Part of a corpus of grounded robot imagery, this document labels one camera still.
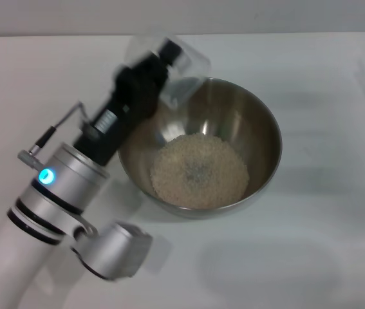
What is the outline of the clear plastic measuring cup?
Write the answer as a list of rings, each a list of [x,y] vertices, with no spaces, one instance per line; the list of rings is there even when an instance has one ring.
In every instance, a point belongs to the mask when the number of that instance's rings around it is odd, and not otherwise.
[[[141,61],[149,52],[159,56],[168,42],[181,48],[174,64],[168,67],[168,78],[160,92],[160,100],[171,109],[187,102],[205,82],[211,70],[210,60],[186,42],[168,33],[150,33],[131,38],[126,53],[126,64]]]

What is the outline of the uncooked rice grains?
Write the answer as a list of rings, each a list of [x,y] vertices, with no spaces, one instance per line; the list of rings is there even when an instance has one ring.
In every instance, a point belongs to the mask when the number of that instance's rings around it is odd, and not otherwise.
[[[225,141],[196,133],[161,148],[150,170],[158,197],[188,209],[215,209],[240,201],[249,183],[247,166]]]

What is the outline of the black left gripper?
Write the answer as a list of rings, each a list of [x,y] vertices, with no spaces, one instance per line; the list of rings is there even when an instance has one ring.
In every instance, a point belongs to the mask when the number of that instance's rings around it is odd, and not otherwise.
[[[141,61],[123,67],[114,78],[106,103],[91,119],[90,128],[74,142],[74,148],[100,166],[108,164],[136,127],[154,115],[159,94],[182,48],[166,39],[158,56],[149,53]]]

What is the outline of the stainless steel mixing bowl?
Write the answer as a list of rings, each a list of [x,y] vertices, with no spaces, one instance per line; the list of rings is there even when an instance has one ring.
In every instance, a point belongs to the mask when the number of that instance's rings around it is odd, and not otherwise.
[[[162,201],[155,193],[150,168],[156,153],[176,137],[194,133],[221,138],[244,160],[250,180],[240,201],[215,209],[189,209]],[[129,179],[159,207],[175,216],[205,219],[255,202],[275,175],[282,148],[278,123],[259,98],[226,80],[207,78],[180,107],[160,103],[156,114],[133,131],[118,156]]]

